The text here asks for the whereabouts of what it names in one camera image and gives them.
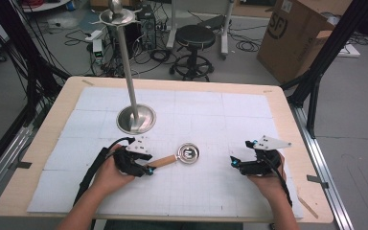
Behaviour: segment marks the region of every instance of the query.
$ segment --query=person's right hand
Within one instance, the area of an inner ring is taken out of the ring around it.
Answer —
[[[282,164],[278,168],[278,171],[283,176],[283,179],[286,180],[286,173],[283,167],[285,158],[281,153],[279,154],[282,159]],[[259,191],[268,201],[274,201],[277,198],[287,197],[280,183],[280,178],[275,172],[263,176],[248,175],[247,178],[256,184],[256,186],[259,188]]]

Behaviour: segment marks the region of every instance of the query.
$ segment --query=black stool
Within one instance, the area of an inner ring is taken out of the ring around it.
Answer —
[[[197,52],[214,45],[214,33],[205,27],[188,25],[177,30],[175,41],[182,46],[178,51],[185,47],[191,54],[178,58],[170,67],[170,74],[174,74],[176,71],[183,76],[184,81],[204,77],[209,82],[207,74],[214,72],[214,67],[207,58],[199,56]]]

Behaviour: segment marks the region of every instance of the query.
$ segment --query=floor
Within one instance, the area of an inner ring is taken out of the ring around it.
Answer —
[[[87,21],[95,20],[96,15],[86,8],[74,11],[73,15],[83,30],[95,29]],[[195,17],[187,19],[189,23],[197,22]],[[232,24],[233,28],[250,28],[266,25],[267,20],[234,17]],[[86,44],[66,46],[63,43],[67,40],[65,35],[75,30],[46,34],[45,39],[51,52],[69,72],[73,75],[91,74]],[[237,33],[263,38],[264,32],[265,28]],[[210,75],[212,82],[279,84],[256,60],[256,52],[238,50],[232,38],[229,38],[229,56],[223,60],[219,55],[219,40],[202,52],[215,66],[215,72]],[[354,228],[368,229],[368,46],[355,45],[355,48],[360,52],[359,58],[337,57],[321,81],[315,133]],[[141,55],[138,60],[147,58],[147,55]],[[146,64],[132,63],[131,68],[136,73],[156,65],[157,62],[151,60]],[[169,67],[162,64],[134,78],[180,81],[180,77],[169,75]],[[0,62],[0,138],[25,103],[25,94],[12,63]],[[11,175],[12,171],[8,171],[0,183],[0,195]],[[58,218],[0,218],[0,229],[53,229],[58,222]],[[335,223],[301,224],[301,228],[337,229]],[[246,223],[243,229],[267,229],[267,226]]]

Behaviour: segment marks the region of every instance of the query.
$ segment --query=metal pole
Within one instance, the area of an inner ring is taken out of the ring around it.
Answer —
[[[125,41],[125,28],[123,26],[117,27],[119,48],[121,49],[122,62],[124,64],[124,72],[127,83],[127,90],[129,91],[130,103],[133,112],[134,122],[137,123],[139,114],[137,112],[136,97],[134,94],[133,80],[130,73],[129,57],[127,52],[127,42]]]

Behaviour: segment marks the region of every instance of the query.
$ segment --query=brown cardboard box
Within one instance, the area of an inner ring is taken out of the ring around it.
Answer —
[[[136,6],[137,0],[122,0],[123,6]],[[97,12],[101,12],[109,9],[108,0],[90,0],[91,9]]]
[[[305,4],[278,0],[257,59],[280,83],[291,81],[308,70],[333,29]]]

